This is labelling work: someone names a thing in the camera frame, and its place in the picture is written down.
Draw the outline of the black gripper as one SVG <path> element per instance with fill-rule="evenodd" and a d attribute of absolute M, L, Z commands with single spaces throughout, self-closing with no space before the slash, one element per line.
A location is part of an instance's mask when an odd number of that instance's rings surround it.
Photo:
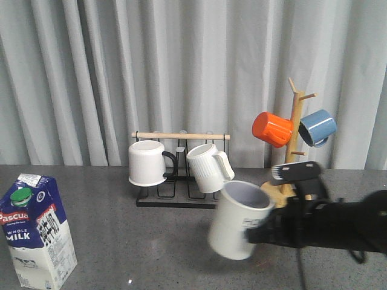
<path fill-rule="evenodd" d="M 246 229 L 248 243 L 269 243 L 291 248 L 333 246 L 333 203 L 315 161 L 285 163 L 271 169 L 280 181 L 295 181 L 296 195 L 270 213 L 266 223 Z"/>

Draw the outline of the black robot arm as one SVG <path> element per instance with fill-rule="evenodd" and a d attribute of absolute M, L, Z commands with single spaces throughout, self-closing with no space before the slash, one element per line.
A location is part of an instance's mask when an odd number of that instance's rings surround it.
<path fill-rule="evenodd" d="M 245 231 L 250 243 L 386 253 L 386 190 L 360 202 L 333 202 L 314 161 L 272 167 L 274 179 L 294 184 L 295 196 Z"/>

